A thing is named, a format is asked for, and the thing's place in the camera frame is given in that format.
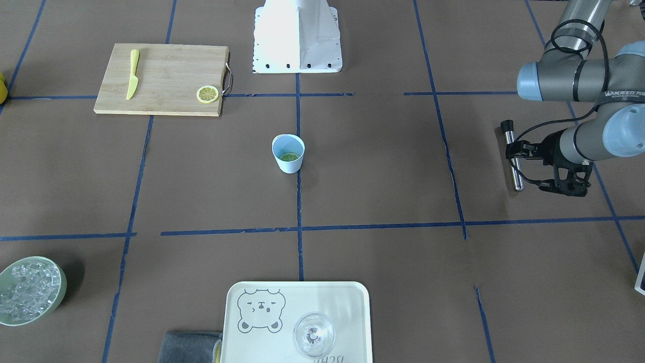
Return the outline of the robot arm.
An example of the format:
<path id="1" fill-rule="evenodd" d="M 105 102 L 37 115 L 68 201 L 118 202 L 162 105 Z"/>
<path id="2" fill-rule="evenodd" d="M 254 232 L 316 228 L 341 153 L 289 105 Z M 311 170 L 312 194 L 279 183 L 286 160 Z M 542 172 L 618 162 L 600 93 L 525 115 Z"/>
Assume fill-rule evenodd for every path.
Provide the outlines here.
<path id="1" fill-rule="evenodd" d="M 643 41 L 614 58 L 588 59 L 609 1 L 569 1 L 538 62 L 519 71 L 517 88 L 532 101 L 592 102 L 594 119 L 550 134 L 534 159 L 574 165 L 643 154 Z"/>

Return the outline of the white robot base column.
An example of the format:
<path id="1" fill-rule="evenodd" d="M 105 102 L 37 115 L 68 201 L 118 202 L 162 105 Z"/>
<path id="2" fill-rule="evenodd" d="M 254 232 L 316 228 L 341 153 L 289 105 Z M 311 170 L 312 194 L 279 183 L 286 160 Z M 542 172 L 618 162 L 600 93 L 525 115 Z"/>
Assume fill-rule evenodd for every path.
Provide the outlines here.
<path id="1" fill-rule="evenodd" d="M 252 72 L 341 72 L 339 14 L 327 1 L 265 1 L 255 10 Z"/>

